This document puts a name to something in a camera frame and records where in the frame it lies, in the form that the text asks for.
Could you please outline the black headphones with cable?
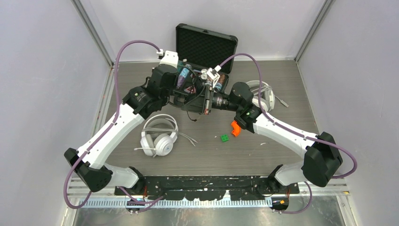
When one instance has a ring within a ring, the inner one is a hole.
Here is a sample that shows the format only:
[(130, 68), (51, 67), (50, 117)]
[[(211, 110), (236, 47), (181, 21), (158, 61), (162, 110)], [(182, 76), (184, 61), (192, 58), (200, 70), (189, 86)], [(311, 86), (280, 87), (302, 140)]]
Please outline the black headphones with cable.
[(169, 104), (187, 113), (208, 115), (214, 96), (214, 81), (209, 78), (208, 70), (194, 70), (186, 64), (177, 65), (177, 84)]

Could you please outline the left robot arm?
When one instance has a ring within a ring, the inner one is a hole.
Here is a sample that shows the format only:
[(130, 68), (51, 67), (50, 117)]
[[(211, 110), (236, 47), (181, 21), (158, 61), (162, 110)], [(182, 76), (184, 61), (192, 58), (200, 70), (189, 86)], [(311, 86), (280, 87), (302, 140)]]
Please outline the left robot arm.
[(176, 87), (177, 68), (160, 64), (152, 70), (146, 86), (132, 88), (122, 99), (116, 113), (83, 146), (68, 148), (64, 157), (91, 192), (107, 186), (125, 187), (133, 195), (144, 190), (142, 174), (133, 167), (122, 168), (106, 163), (117, 145), (152, 113), (159, 111)]

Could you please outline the white gaming headset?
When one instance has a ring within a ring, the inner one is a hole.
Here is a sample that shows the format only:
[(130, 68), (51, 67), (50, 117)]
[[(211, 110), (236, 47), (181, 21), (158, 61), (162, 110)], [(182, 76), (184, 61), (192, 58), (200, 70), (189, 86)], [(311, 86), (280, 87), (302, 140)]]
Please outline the white gaming headset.
[[(252, 104), (259, 107), (258, 98), (259, 98), (260, 81), (247, 81), (246, 84), (249, 86), (251, 92), (254, 94), (252, 98)], [(272, 87), (268, 83), (262, 82), (261, 98), (260, 98), (260, 103), (262, 108), (266, 112), (270, 112), (271, 110), (274, 109), (275, 102), (276, 102), (275, 95), (272, 90)]]

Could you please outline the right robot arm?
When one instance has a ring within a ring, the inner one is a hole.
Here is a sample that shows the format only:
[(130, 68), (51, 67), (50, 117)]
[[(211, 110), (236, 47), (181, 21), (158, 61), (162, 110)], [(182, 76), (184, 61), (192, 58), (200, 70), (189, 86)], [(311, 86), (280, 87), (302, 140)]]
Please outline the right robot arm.
[(216, 93), (205, 85), (202, 91), (187, 95), (181, 109), (198, 114), (209, 114), (211, 109), (233, 111), (241, 129), (271, 138), (299, 155), (301, 161), (279, 165), (269, 174), (268, 186), (274, 193), (303, 181), (325, 187), (343, 162), (333, 137), (326, 132), (317, 135), (284, 123), (253, 104), (253, 97), (244, 82), (234, 83), (229, 94)]

